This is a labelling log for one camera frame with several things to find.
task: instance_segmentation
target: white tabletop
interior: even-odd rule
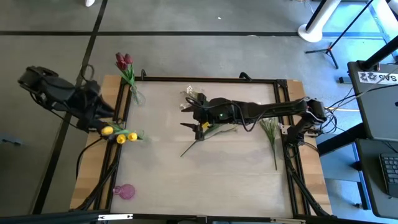
[[[146,139],[123,145],[116,185],[132,184],[135,196],[113,197],[112,213],[292,217],[282,143],[277,135],[277,170],[265,132],[238,127],[194,145],[195,133],[180,123],[196,123],[180,112],[188,85],[208,100],[275,103],[267,84],[138,82],[144,106],[131,102],[127,128],[143,129]]]

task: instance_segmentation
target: small vase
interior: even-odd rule
[[[131,184],[124,184],[122,186],[115,186],[113,194],[120,196],[122,199],[130,199],[136,194],[136,189]]]
[[[130,91],[134,100],[135,105],[143,106],[145,105],[146,99],[144,95],[137,90],[137,87],[135,85],[130,86]]]

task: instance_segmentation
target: gray floor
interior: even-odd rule
[[[92,31],[101,1],[86,8],[83,0],[2,0],[0,31]],[[310,2],[315,10],[317,2]],[[325,26],[325,32],[341,32],[362,9],[363,3],[341,3]],[[108,1],[100,31],[264,31],[295,32],[308,22],[308,5],[291,0],[113,0]],[[366,11],[350,32],[379,32]],[[4,132],[21,138],[24,145],[0,145],[0,216],[25,215],[32,209],[49,162],[60,120],[39,108],[29,94],[17,85],[27,66],[40,65],[55,70],[75,83],[89,36],[1,36],[0,126]],[[385,42],[381,38],[343,38],[333,49],[340,65],[336,70],[325,54],[304,54],[322,49],[335,38],[311,44],[299,37],[131,37],[101,36],[91,53],[95,78],[118,74],[116,52],[130,53],[135,68],[148,75],[237,77],[242,71],[254,78],[302,80],[308,96],[330,105],[344,97],[350,85],[336,82],[346,75],[346,63],[366,59]],[[389,57],[385,62],[392,62]],[[345,106],[357,109],[352,102]],[[339,127],[347,129],[359,122],[358,112],[336,112]],[[44,212],[68,210],[72,196],[75,162],[84,147],[86,134],[69,129],[47,197]],[[339,192],[339,185],[328,190]],[[345,212],[331,197],[335,215],[357,218]]]

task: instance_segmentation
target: white pole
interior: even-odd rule
[[[298,35],[308,42],[322,40],[323,26],[326,24],[332,13],[341,0],[323,0],[311,17],[309,26],[303,24],[298,28]]]

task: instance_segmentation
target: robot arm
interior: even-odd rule
[[[49,111],[64,111],[78,118],[77,128],[88,132],[107,126],[100,118],[113,117],[114,110],[100,95],[100,86],[87,80],[80,87],[59,78],[58,74],[43,67],[28,67],[18,80],[29,91],[33,100]]]
[[[313,125],[321,125],[326,121],[323,103],[317,100],[302,98],[286,103],[273,103],[259,105],[256,103],[246,103],[241,101],[227,100],[225,98],[214,98],[206,100],[202,93],[198,94],[197,99],[186,98],[190,107],[182,112],[193,112],[193,119],[199,124],[182,125],[192,128],[195,132],[195,139],[204,140],[203,124],[242,124],[246,131],[251,131],[246,126],[256,123],[262,118],[276,116],[299,115],[302,117],[297,125],[291,126],[284,136],[287,144],[301,144],[303,135]]]

